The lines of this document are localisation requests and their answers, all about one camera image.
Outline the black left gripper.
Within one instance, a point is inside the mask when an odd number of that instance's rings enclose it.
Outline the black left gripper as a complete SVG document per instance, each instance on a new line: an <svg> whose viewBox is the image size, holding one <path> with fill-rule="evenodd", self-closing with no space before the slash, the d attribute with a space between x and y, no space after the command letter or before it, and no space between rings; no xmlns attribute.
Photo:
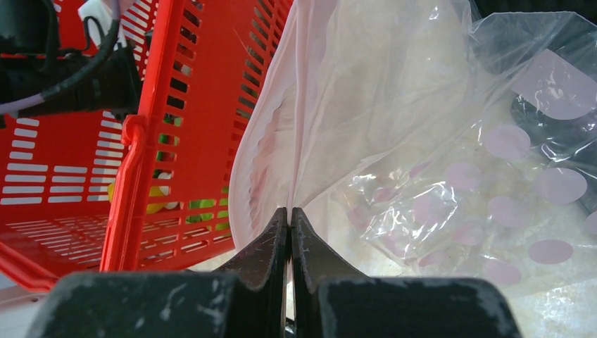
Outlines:
<svg viewBox="0 0 597 338"><path fill-rule="evenodd" d="M85 46L61 46L52 1L1 2L1 117L110 111L137 113L142 81L122 13L133 1L85 1L77 10Z"/></svg>

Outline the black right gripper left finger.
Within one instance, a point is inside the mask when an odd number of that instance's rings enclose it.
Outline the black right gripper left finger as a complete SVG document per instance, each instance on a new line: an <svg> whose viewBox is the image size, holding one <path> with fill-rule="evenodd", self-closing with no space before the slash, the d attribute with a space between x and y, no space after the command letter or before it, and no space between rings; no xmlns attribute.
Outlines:
<svg viewBox="0 0 597 338"><path fill-rule="evenodd" d="M282 337L287 211L211 272L73 273L29 337Z"/></svg>

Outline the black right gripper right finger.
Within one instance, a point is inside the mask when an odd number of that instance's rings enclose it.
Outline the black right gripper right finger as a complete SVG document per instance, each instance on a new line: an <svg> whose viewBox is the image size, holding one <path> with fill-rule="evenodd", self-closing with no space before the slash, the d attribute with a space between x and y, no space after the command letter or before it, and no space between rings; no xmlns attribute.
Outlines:
<svg viewBox="0 0 597 338"><path fill-rule="evenodd" d="M519 337L505 297L486 280L369 277L291 216L299 337Z"/></svg>

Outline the clear zip top bag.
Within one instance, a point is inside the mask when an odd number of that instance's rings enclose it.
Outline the clear zip top bag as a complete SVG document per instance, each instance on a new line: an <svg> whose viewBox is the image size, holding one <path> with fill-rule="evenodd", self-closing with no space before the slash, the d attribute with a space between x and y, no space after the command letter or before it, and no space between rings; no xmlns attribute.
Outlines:
<svg viewBox="0 0 597 338"><path fill-rule="evenodd" d="M596 212L554 204L470 39L474 1L295 1L232 169L238 249L276 208L371 275L481 277L512 295L596 276Z"/></svg>

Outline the red plastic basket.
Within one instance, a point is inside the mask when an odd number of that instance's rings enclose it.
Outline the red plastic basket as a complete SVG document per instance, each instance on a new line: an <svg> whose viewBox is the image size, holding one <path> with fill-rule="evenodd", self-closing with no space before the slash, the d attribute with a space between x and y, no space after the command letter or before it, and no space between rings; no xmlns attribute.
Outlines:
<svg viewBox="0 0 597 338"><path fill-rule="evenodd" d="M1 118L1 274L47 292L77 271L179 270L232 249L232 164L290 9L136 1L122 30L137 113ZM170 194L150 197L154 186ZM146 213L168 202L180 206Z"/></svg>

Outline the yellow toy fruit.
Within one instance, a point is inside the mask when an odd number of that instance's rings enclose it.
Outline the yellow toy fruit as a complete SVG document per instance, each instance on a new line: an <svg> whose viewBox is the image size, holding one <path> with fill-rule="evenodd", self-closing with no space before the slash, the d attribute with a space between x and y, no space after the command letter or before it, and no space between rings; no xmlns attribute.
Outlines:
<svg viewBox="0 0 597 338"><path fill-rule="evenodd" d="M157 174L157 178L161 179L161 180L169 180L172 177L171 173L167 173L167 172L159 172ZM113 201L113 194L114 194L114 189L115 189L115 183L112 182L107 186L107 195L108 195L108 201L110 203L112 203ZM164 197L170 194L170 188L168 186L154 186L152 188L150 188L149 191L149 196L150 197ZM178 208L180 206L180 202L168 202L168 203L155 203L155 204L149 204L146 207L146 213L147 214L154 214L157 213L159 211L162 211L163 209L168 210L174 210L176 208Z"/></svg>

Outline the open black foam case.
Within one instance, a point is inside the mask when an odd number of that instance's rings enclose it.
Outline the open black foam case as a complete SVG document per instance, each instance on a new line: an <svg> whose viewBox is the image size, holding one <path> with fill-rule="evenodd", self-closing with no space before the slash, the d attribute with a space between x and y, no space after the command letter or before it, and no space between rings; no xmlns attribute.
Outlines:
<svg viewBox="0 0 597 338"><path fill-rule="evenodd" d="M487 132L495 157L537 151L535 182L554 204L596 212L596 2L474 1L470 39L485 70L506 78L512 123Z"/></svg>

